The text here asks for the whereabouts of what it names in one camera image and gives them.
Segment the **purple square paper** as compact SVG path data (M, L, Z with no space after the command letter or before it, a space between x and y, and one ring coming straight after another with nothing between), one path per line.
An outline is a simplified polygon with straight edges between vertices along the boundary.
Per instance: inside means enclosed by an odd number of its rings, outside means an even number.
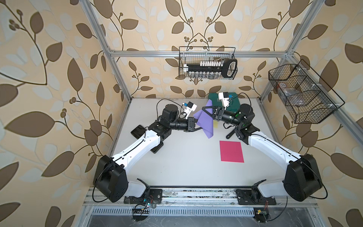
M202 111L202 109L197 111L193 115L193 117L198 120L196 124L199 127L203 128L202 130L204 131L207 138L210 139L211 137L213 137L213 134L214 134L213 121L214 120L210 116L208 116L206 113L204 113Z

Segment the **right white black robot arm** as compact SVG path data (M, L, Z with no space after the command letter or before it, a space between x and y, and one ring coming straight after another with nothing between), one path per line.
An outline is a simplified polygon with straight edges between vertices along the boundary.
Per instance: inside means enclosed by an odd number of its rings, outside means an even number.
M213 120L234 126L234 133L239 140L267 155L285 172L282 179L255 183L251 187L251 196L255 202L276 196L289 196L296 201L304 201L325 187L316 159L309 154L293 152L261 132L252 124L255 114L251 105L242 104L235 113L218 106L203 107L202 110Z

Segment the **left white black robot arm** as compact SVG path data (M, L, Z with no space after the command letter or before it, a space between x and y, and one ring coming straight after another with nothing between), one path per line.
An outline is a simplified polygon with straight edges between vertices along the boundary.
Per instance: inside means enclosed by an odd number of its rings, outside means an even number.
M111 202L117 202L122 197L133 197L142 202L150 195L150 186L141 179L137 182L129 181L127 173L149 151L157 153L163 146L163 141L171 135L173 130L184 132L197 131L195 127L201 116L197 112L193 117L196 105L192 102L183 104L185 117L179 117L176 105L166 105L161 116L149 127L136 127L131 133L138 136L138 140L120 153L109 157L104 155L98 162L93 185Z

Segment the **pink square paper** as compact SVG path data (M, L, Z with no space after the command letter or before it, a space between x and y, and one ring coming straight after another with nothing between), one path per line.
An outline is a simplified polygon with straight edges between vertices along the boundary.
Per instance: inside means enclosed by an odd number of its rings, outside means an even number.
M242 145L235 141L220 141L220 157L224 162L244 163Z

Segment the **green tool case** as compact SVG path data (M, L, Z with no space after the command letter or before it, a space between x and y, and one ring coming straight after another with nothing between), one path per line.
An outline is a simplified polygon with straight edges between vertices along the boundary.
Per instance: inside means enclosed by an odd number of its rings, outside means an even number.
M229 106L226 107L226 110L227 111L230 111L230 112L236 112L239 110L240 108L240 102L239 102L239 99L237 97L237 94L236 93L229 93L229 92L225 92L228 94L228 98L229 98ZM208 95L208 99L210 99L212 101L212 105L213 106L218 106L218 107L222 107L223 106L223 103L221 100L219 100L219 94L221 94L223 96L224 92L219 92L219 93L210 93Z

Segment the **green black pipe wrench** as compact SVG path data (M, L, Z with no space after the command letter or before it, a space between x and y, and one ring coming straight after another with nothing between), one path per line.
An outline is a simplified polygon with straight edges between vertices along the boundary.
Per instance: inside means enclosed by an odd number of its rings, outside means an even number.
M230 139L235 134L235 129L233 129L228 135L226 136L226 139Z

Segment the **black socket holder tool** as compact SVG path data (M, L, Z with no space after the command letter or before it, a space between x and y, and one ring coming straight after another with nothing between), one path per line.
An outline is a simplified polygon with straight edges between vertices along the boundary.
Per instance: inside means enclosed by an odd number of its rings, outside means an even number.
M184 64L182 73L193 79L234 79L238 72L236 59L222 59L221 61L201 61Z

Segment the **black flat tray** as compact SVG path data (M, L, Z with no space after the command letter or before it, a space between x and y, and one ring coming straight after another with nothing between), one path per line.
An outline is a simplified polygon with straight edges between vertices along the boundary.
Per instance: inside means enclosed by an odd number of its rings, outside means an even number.
M142 125L138 125L130 133L131 133L131 135L133 137L135 137L136 139L139 139L145 133L145 131L146 131L145 127L143 127ZM150 151L152 153L156 154L163 147L163 145L164 145L164 143L161 142L159 145L157 145L156 147L154 147Z

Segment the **plastic bag in basket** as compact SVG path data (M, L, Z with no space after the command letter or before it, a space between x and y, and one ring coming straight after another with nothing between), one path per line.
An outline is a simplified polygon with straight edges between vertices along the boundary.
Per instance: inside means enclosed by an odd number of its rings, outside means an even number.
M304 106L305 101L303 99L302 92L289 88L285 83L279 83L280 90L282 91L282 100L287 106Z

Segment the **aluminium front rail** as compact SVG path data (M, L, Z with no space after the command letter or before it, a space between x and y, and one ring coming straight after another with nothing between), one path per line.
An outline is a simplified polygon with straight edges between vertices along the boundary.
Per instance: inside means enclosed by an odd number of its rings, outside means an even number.
M252 201L250 188L206 188L206 187L151 187L149 190L153 203L160 206L188 207L271 207L271 208L317 208L315 199L308 198L303 202L287 196L273 196L259 201Z

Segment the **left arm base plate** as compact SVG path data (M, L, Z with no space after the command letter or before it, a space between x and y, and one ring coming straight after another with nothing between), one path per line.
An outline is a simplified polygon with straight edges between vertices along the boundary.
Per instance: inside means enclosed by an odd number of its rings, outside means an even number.
M141 197L125 197L124 204L145 204L146 202L151 204L160 204L163 198L162 189L147 189Z

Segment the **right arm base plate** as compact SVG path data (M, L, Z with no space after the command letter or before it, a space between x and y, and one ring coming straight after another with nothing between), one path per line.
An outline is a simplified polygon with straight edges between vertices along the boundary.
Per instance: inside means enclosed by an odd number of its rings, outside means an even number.
M277 202L272 197L263 197L256 189L236 189L239 205L276 205Z

